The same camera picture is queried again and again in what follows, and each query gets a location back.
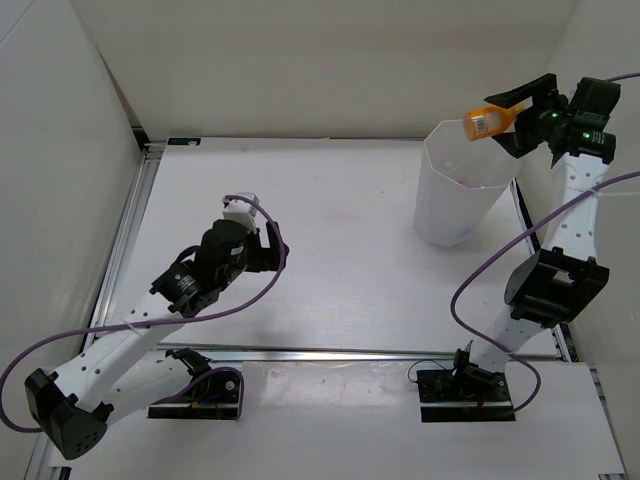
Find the orange plastic bottle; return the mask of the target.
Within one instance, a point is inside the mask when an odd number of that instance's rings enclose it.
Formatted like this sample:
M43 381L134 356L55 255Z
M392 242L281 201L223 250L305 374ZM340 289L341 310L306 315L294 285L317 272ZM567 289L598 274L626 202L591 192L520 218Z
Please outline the orange plastic bottle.
M466 138L476 141L503 133L513 133L517 115L530 107L528 101L510 108L489 105L465 113L462 126Z

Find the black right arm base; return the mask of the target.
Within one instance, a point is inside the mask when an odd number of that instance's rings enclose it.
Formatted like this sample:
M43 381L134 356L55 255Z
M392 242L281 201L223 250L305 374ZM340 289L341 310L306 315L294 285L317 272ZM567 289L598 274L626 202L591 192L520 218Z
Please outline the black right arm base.
M422 423L485 423L516 420L504 373L480 369L470 361L472 342L458 349L451 366L430 360L434 368L407 371L417 386Z

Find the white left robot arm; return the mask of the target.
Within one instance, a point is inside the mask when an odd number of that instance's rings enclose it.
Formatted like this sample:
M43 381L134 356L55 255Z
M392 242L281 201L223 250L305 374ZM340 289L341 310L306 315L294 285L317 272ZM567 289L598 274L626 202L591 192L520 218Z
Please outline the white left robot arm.
M160 361L147 354L186 320L219 300L243 273L280 273L288 246L275 222L266 225L268 246L258 230L220 219L198 245L183 250L151 284L128 316L87 350L25 381L29 411L58 452L75 460L92 450L108 428L137 410L175 400L198 401L216 374L190 348L171 350Z

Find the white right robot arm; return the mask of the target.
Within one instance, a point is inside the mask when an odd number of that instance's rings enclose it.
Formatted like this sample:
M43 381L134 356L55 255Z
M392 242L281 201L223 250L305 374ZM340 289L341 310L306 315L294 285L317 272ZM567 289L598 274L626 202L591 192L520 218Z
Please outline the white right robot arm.
M470 400L498 384L507 363L530 339L572 322L607 284L609 270L598 264L594 243L595 189L614 160L616 138L605 127L620 92L617 83L584 77L574 95L566 97L557 89L556 76L547 73L487 97L501 108L532 101L517 114L513 132L494 139L514 158L548 145L557 215L548 223L541 248L511 274L505 308L482 335L484 345L457 351L449 387L458 398Z

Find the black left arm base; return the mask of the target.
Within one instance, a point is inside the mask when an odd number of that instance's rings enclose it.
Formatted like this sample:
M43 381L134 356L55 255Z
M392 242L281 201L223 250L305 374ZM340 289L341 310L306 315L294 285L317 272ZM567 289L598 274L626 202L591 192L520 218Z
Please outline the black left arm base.
M149 406L149 419L237 421L241 418L245 389L241 362L221 362L190 348L168 350L165 358L180 361L196 383L170 400Z

